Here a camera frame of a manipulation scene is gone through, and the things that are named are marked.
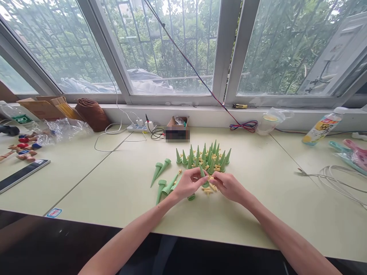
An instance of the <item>sticker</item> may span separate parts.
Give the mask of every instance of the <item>sticker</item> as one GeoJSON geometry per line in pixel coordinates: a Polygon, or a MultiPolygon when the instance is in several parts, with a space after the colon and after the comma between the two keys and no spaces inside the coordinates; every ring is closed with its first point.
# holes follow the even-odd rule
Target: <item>sticker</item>
{"type": "Polygon", "coordinates": [[[27,115],[19,115],[19,116],[13,116],[12,119],[14,119],[19,124],[27,124],[29,122],[32,122],[33,120],[27,116],[27,115]]]}
{"type": "Polygon", "coordinates": [[[56,218],[60,213],[61,213],[62,209],[59,208],[54,208],[52,209],[48,214],[47,217],[49,218],[56,218]]]}

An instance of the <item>power strip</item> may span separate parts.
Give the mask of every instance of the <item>power strip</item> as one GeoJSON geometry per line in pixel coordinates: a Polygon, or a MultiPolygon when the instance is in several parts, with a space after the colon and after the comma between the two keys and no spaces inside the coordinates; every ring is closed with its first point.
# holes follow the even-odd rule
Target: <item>power strip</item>
{"type": "MultiPolygon", "coordinates": [[[[150,129],[150,130],[153,131],[155,129],[155,127],[157,127],[157,125],[153,125],[153,129],[150,129]]],[[[127,127],[127,130],[129,132],[141,132],[141,133],[144,132],[144,134],[147,134],[148,132],[150,132],[149,129],[147,129],[145,125],[144,126],[139,126],[135,123],[130,124],[127,127]]]]}

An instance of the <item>pink plastic tool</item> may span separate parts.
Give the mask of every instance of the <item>pink plastic tool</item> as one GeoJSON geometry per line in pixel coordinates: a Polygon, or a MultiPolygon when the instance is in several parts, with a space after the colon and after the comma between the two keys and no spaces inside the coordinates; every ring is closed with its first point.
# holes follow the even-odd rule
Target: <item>pink plastic tool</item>
{"type": "Polygon", "coordinates": [[[343,140],[343,143],[353,150],[352,161],[363,170],[367,171],[367,150],[357,146],[350,139],[343,140]]]}

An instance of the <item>brown fabric roll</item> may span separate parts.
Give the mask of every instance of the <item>brown fabric roll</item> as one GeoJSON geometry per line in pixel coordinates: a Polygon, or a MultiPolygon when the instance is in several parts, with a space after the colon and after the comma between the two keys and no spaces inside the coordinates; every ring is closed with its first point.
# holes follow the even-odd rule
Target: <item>brown fabric roll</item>
{"type": "Polygon", "coordinates": [[[94,132],[102,132],[111,124],[98,102],[88,98],[81,98],[76,101],[78,103],[75,110],[90,125],[94,132]]]}

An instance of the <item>dark floor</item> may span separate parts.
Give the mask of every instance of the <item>dark floor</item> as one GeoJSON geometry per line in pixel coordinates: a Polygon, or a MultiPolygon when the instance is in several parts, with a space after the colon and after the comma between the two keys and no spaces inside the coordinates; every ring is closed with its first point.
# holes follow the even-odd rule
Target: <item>dark floor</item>
{"type": "MultiPolygon", "coordinates": [[[[0,274],[77,274],[119,231],[113,227],[0,211],[0,274]]],[[[365,263],[329,260],[342,274],[367,275],[365,263]]],[[[295,274],[279,251],[151,233],[121,274],[152,273],[295,274]],[[162,244],[170,242],[173,249],[162,250],[162,244]],[[162,261],[164,253],[167,261],[162,261]]]]}

